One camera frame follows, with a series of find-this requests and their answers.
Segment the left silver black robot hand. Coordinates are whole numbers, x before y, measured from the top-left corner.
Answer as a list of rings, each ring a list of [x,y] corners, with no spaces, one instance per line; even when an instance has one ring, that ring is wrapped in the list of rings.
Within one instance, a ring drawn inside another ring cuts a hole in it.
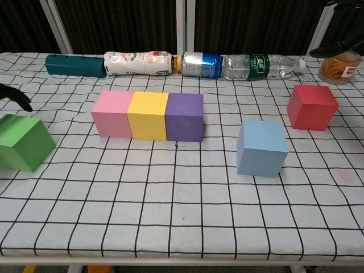
[[[19,89],[5,84],[0,84],[0,99],[8,98],[16,102],[23,110],[32,112],[31,100]]]

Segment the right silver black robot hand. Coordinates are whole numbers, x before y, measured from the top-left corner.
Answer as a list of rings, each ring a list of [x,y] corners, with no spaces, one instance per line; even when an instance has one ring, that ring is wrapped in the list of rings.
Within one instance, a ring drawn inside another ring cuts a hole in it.
[[[348,9],[363,8],[363,1],[317,1],[313,4],[313,8],[328,7],[336,5],[334,11],[345,11]],[[363,30],[354,30],[347,34],[347,36],[338,42],[332,43],[328,46],[320,46],[309,52],[311,57],[315,58],[329,58],[335,57],[346,51],[349,51],[356,46],[363,43]]]

